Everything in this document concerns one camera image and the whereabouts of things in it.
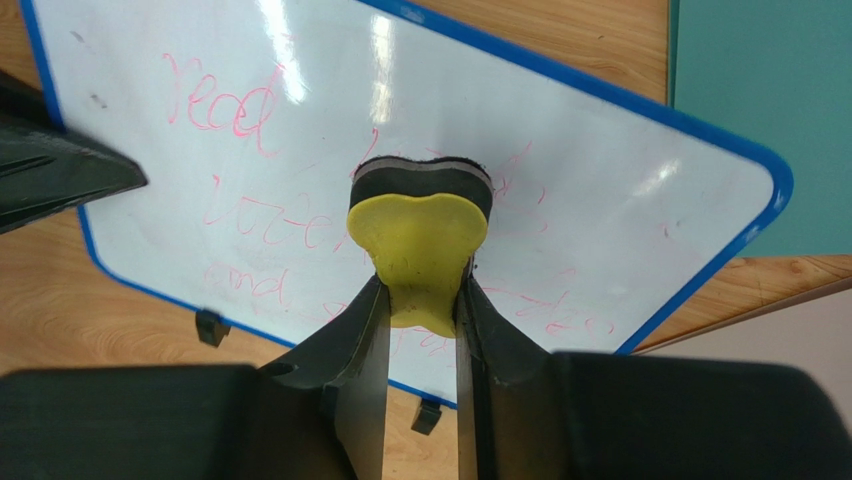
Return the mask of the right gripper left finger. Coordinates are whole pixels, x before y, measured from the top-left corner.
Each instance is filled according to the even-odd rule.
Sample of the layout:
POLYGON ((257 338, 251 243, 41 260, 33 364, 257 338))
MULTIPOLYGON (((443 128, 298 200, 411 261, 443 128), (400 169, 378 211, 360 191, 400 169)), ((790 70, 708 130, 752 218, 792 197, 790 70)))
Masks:
POLYGON ((389 291, 372 276, 341 314, 260 368, 270 381, 260 477, 381 478, 389 343, 389 291))

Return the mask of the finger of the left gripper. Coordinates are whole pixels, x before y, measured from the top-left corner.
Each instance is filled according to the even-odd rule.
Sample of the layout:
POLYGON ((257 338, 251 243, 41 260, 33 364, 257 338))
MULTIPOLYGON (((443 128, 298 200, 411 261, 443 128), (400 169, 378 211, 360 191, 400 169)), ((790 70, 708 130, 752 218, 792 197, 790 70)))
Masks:
POLYGON ((1 74, 1 232, 148 184, 130 158, 53 124, 40 91, 1 74))

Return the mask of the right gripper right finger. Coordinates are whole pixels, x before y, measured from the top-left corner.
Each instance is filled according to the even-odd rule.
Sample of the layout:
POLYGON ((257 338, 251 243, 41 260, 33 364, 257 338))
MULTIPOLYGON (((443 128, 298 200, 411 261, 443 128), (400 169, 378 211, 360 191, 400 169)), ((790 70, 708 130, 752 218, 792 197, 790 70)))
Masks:
POLYGON ((455 321, 459 477, 550 477, 548 354, 499 313, 472 277, 463 281, 455 321))

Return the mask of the yellow bone-shaped eraser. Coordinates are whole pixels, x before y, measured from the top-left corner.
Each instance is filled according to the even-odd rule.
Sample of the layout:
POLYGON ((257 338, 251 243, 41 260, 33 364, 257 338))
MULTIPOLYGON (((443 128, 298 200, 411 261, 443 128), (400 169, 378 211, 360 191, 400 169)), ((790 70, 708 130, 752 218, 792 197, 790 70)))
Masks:
POLYGON ((353 174, 346 228, 388 288, 391 325, 456 335, 454 308, 484 243, 494 186, 462 157, 378 156, 353 174))

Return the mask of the blue framed whiteboard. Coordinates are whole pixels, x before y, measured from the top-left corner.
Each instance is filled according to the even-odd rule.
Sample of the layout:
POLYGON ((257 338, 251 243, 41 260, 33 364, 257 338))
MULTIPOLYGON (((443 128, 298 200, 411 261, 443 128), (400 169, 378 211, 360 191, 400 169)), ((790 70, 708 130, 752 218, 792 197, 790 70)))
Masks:
POLYGON ((25 1, 52 120, 147 184, 79 211, 121 284, 285 345, 390 289, 393 385, 561 421, 555 350, 627 354, 773 222, 775 152, 407 1, 25 1))

